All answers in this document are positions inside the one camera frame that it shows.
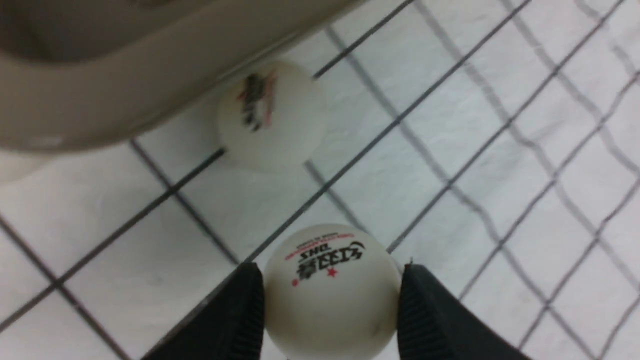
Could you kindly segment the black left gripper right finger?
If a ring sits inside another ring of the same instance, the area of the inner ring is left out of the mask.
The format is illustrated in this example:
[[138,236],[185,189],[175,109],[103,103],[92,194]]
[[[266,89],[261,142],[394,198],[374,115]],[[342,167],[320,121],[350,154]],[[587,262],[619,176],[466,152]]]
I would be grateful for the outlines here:
[[404,266],[397,308],[402,360],[527,360],[422,264]]

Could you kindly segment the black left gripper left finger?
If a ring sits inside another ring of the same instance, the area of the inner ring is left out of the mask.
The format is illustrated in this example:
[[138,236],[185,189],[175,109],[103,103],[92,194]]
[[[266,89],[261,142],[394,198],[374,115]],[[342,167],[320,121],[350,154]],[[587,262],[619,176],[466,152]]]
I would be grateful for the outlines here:
[[144,360],[258,360],[265,333],[265,285],[255,262],[243,262],[217,295]]

